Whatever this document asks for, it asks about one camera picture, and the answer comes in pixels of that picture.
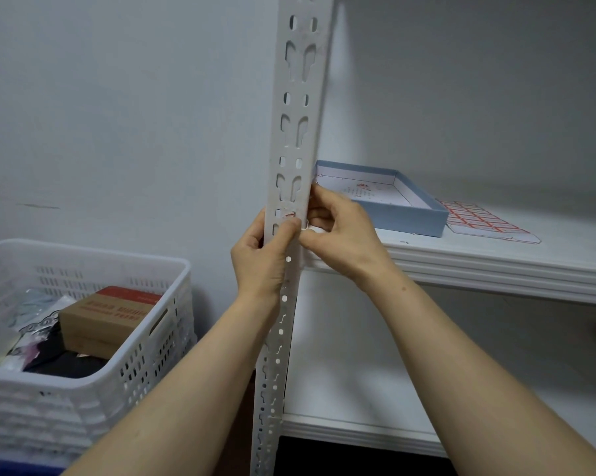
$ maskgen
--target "blue object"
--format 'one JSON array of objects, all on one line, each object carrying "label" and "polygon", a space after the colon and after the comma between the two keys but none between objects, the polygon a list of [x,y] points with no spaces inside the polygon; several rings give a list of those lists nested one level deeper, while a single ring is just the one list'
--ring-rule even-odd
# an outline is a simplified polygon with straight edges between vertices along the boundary
[{"label": "blue object", "polygon": [[443,234],[443,228],[448,220],[448,210],[397,170],[318,160],[314,172],[316,182],[318,182],[318,176],[330,176],[359,182],[385,183],[393,185],[403,198],[417,201],[411,202],[417,206],[402,206],[355,199],[365,208],[375,228],[431,237],[441,237]]},{"label": "blue object", "polygon": [[0,461],[0,476],[58,476],[63,468],[51,468],[38,464]]}]

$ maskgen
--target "basket rim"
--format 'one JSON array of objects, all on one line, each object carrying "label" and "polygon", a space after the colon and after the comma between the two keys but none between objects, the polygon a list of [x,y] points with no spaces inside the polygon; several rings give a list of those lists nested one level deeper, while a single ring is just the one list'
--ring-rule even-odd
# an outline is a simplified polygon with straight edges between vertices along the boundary
[{"label": "basket rim", "polygon": [[25,372],[16,372],[16,371],[8,371],[6,369],[0,369],[0,383],[16,383],[25,386],[36,386],[37,388],[41,388],[45,386],[51,392],[54,390],[75,390],[75,389],[84,389],[89,386],[95,385],[99,380],[106,378],[110,375],[112,371],[115,370],[115,367],[127,357],[128,353],[132,346],[135,345],[135,340],[133,338],[133,334],[142,333],[146,328],[151,328],[152,324],[159,318],[159,316],[163,312],[163,307],[166,305],[166,300],[171,298],[175,291],[180,287],[182,282],[185,278],[190,276],[191,272],[191,264],[188,260],[183,258],[177,257],[165,257],[165,256],[155,256],[155,255],[146,255],[146,254],[139,254],[139,253],[132,253],[132,252],[125,252],[125,251],[115,251],[110,249],[94,249],[94,248],[87,248],[83,246],[72,246],[69,244],[56,244],[55,242],[43,242],[40,240],[30,240],[30,239],[2,239],[0,240],[0,246],[6,244],[26,244],[26,245],[34,245],[34,246],[44,246],[48,248],[64,248],[64,249],[74,249],[79,250],[82,252],[88,253],[97,253],[97,254],[110,254],[110,255],[122,255],[122,256],[130,256],[130,257],[138,257],[142,259],[151,259],[154,261],[168,261],[168,262],[177,262],[183,264],[183,270],[177,276],[177,278],[172,282],[170,287],[167,291],[162,294],[159,302],[155,304],[155,306],[151,309],[151,311],[146,314],[145,318],[139,323],[139,325],[133,330],[131,335],[127,337],[126,341],[120,346],[120,348],[115,352],[113,357],[104,365],[104,367],[97,372],[93,373],[91,376],[81,377],[79,379],[71,379],[69,377],[61,377],[61,376],[48,376],[48,375],[41,375],[36,373],[25,373]]}]

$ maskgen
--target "wall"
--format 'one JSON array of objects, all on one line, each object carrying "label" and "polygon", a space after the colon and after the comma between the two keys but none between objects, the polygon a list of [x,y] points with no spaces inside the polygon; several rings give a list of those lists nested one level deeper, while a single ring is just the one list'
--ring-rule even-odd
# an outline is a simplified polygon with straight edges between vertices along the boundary
[{"label": "wall", "polygon": [[198,330],[266,199],[277,0],[0,0],[0,239],[188,258]]},{"label": "wall", "polygon": [[596,192],[596,0],[337,0],[318,157]]}]

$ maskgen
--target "brown floor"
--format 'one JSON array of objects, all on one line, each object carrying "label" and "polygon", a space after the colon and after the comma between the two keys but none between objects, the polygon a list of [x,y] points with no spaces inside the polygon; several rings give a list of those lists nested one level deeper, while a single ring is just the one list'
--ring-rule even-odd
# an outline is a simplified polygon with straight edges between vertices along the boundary
[{"label": "brown floor", "polygon": [[[248,476],[254,410],[254,376],[247,386],[230,436],[214,470],[214,476]],[[390,473],[392,468],[406,468],[407,475],[455,476],[449,459],[409,455],[381,449],[281,437],[278,444],[275,475],[340,473]]]}]

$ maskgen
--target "perforated metal upright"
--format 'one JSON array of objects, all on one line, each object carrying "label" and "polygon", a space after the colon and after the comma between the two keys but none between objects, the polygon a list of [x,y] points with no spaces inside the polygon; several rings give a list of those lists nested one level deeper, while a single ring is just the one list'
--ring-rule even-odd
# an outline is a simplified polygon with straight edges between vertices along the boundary
[{"label": "perforated metal upright", "polygon": [[[265,243],[287,216],[306,224],[334,0],[279,0]],[[287,252],[278,320],[256,363],[251,475],[274,472],[301,272]]]}]

